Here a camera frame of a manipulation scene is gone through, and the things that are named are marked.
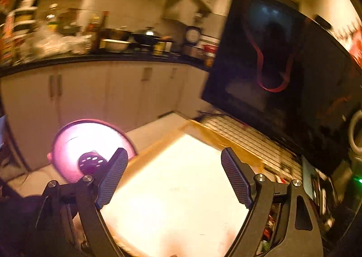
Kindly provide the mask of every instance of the kitchen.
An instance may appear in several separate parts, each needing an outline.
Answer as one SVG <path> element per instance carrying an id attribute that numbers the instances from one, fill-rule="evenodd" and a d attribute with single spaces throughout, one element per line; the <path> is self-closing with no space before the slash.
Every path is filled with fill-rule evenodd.
<path id="1" fill-rule="evenodd" d="M 2 108 L 10 130 L 10 149 L 15 150 L 14 160 L 21 168 L 12 173 L 4 170 L 3 174 L 12 179 L 29 171 L 39 173 L 49 166 L 46 155 L 53 138 L 62 126 L 77 119 L 107 121 L 130 134 L 142 151 L 160 135 L 145 139 L 144 133 L 134 132 L 133 138 L 132 131 L 159 119 L 170 119 L 162 116 L 173 111 L 187 119 L 197 117 L 199 111 L 212 111 L 211 105 L 200 98 L 210 68 L 205 65 L 204 56 L 195 57 L 204 52 L 187 56 L 182 48 L 188 26 L 202 28 L 201 33 L 195 32 L 196 41 L 191 41 L 191 46 L 199 47 L 194 50 L 202 51 L 205 44 L 217 46 L 231 1 L 39 0 L 39 18 L 54 3 L 59 14 L 76 8 L 76 25 L 84 31 L 93 15 L 101 20 L 102 12 L 109 11 L 106 28 L 136 33 L 154 27 L 161 36 L 170 36 L 176 46 L 173 44 L 171 52 L 161 55 L 154 54 L 154 50 L 144 54 L 50 55 L 43 60 L 4 67 L 0 73 Z M 279 1 L 290 3 L 310 18 L 321 15 L 332 24 L 335 35 L 347 25 L 360 25 L 350 0 L 334 0 L 345 7 L 338 15 L 334 13 L 336 4 L 330 0 Z M 162 125 L 161 129 L 167 133 L 183 122 L 180 118 L 168 120 L 168 127 Z"/>

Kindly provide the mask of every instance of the kitchen countertop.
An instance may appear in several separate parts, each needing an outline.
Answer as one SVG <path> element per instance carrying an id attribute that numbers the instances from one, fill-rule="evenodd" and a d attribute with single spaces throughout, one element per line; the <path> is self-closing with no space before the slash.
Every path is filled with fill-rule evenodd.
<path id="1" fill-rule="evenodd" d="M 20 64 L 16 66 L 9 66 L 0 69 L 0 78 L 11 75 L 14 73 L 36 69 L 40 67 L 53 66 L 59 64 L 76 63 L 76 62 L 89 62 L 89 61 L 153 61 L 153 62 L 169 62 L 188 64 L 197 67 L 204 71 L 209 71 L 201 61 L 192 61 L 191 58 L 184 58 L 179 55 L 162 55 L 155 56 L 147 53 L 107 53 L 101 55 L 71 55 L 61 54 L 49 58 L 40 59 L 27 64 Z"/>

